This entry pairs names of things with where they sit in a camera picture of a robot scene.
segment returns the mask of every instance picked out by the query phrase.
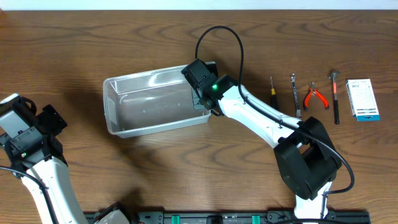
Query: white wall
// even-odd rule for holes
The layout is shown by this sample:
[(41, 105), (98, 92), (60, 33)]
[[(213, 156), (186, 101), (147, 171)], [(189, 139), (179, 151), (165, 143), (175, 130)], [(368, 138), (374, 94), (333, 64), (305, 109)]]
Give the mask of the white wall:
[(2, 10), (398, 9), (398, 0), (0, 0)]

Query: gray plastic bin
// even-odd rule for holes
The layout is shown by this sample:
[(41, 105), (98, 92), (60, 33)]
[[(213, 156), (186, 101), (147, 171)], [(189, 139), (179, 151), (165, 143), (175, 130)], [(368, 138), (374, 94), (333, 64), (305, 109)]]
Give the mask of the gray plastic bin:
[(181, 74), (185, 66), (105, 80), (108, 131), (128, 138), (207, 122), (211, 113), (198, 105), (196, 94)]

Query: screwdriver handle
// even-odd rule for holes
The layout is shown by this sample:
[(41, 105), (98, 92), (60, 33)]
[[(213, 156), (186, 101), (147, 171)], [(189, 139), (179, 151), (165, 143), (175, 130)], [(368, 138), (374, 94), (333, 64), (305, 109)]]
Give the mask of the screwdriver handle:
[(334, 100), (333, 108), (335, 110), (335, 124), (340, 124), (340, 119), (338, 117), (338, 102), (337, 102), (337, 100)]
[(271, 95), (271, 106), (273, 109), (280, 111), (279, 110), (279, 104), (278, 104), (278, 99), (276, 98), (276, 95)]

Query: pliers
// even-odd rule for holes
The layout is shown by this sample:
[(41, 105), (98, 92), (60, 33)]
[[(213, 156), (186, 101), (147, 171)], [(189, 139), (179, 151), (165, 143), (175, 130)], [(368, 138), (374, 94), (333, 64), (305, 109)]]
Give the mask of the pliers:
[(328, 110), (329, 109), (328, 100), (320, 92), (318, 92), (318, 90), (315, 88), (314, 82), (310, 82), (308, 83), (308, 85), (310, 86), (310, 88), (308, 89), (308, 93), (304, 98), (304, 110), (306, 111), (308, 110), (308, 102), (310, 101), (312, 95), (316, 95), (317, 97), (319, 97), (319, 99), (322, 100), (325, 109)]

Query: yellow and black screwdriver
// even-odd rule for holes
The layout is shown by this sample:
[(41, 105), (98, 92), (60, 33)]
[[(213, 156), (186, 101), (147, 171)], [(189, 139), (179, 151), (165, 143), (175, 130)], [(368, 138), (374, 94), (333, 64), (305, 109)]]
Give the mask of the yellow and black screwdriver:
[(271, 77), (271, 106), (273, 109), (279, 111), (278, 99), (276, 98), (274, 82), (272, 81), (272, 77)]

